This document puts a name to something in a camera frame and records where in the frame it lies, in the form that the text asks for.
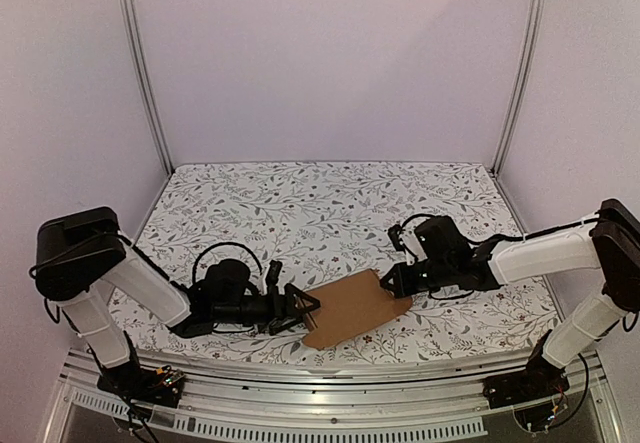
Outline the brown cardboard box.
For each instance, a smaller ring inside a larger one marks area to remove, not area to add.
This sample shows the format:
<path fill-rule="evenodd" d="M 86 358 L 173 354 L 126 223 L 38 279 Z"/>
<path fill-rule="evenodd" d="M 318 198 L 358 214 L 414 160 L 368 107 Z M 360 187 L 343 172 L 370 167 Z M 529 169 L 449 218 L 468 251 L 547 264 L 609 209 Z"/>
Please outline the brown cardboard box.
<path fill-rule="evenodd" d="M 379 274 L 366 269 L 308 292 L 320 307 L 304 317 L 302 344 L 314 350 L 338 346 L 404 315 L 411 297 L 396 299 L 380 286 Z"/>

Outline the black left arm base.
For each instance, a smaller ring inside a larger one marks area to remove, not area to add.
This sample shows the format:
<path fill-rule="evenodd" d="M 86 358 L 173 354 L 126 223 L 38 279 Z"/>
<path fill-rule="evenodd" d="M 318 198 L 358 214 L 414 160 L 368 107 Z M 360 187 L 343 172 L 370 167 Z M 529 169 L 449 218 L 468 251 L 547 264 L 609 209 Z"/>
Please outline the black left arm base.
<path fill-rule="evenodd" d="M 137 352 L 127 333 L 128 359 L 113 368 L 105 367 L 91 352 L 100 371 L 97 387 L 127 402 L 141 401 L 169 408 L 177 408 L 182 397 L 186 374 L 171 365 L 146 369 L 140 365 Z"/>

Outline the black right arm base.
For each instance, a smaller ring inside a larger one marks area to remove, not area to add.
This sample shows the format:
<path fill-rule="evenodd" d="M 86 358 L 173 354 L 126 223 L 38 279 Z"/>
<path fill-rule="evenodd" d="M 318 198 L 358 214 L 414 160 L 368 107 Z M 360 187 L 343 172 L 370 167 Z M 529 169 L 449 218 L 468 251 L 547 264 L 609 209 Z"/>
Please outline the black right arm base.
<path fill-rule="evenodd" d="M 543 358 L 543 347 L 551 331 L 536 343 L 522 370 L 489 376 L 483 380 L 483 396 L 491 409 L 550 397 L 570 388 L 565 370 Z"/>

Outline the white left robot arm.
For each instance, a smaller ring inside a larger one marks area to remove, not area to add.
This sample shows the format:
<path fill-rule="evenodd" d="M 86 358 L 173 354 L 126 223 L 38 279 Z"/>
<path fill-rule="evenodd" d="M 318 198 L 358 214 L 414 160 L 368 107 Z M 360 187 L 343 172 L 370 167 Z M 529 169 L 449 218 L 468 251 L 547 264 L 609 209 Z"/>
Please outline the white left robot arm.
<path fill-rule="evenodd" d="M 29 275 L 98 362 L 110 369 L 111 382 L 126 396 L 138 397 L 148 389 L 148 375 L 132 362 L 133 345 L 112 318 L 100 286 L 128 295 L 182 339 L 213 334 L 224 324 L 274 336 L 321 306 L 293 284 L 280 287 L 281 269 L 276 260 L 261 268 L 265 288 L 260 290 L 246 264 L 223 259 L 210 266 L 204 278 L 179 284 L 121 232 L 111 208 L 97 207 L 43 223 Z"/>

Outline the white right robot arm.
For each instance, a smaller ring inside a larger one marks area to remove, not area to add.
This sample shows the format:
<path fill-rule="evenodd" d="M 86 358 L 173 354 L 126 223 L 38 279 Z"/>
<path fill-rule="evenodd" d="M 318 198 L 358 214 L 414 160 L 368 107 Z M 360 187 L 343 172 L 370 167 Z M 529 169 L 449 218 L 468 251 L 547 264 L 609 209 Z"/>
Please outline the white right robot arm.
<path fill-rule="evenodd" d="M 449 216 L 425 214 L 422 219 L 414 230 L 417 250 L 403 242 L 403 226 L 389 232 L 394 248 L 409 257 L 380 280 L 395 298 L 449 286 L 487 292 L 534 277 L 600 272 L 601 288 L 537 344 L 529 368 L 518 375 L 517 390 L 524 398 L 539 398 L 554 385 L 555 371 L 639 310 L 639 220 L 617 199 L 603 201 L 596 212 L 575 222 L 483 241 L 464 236 Z"/>

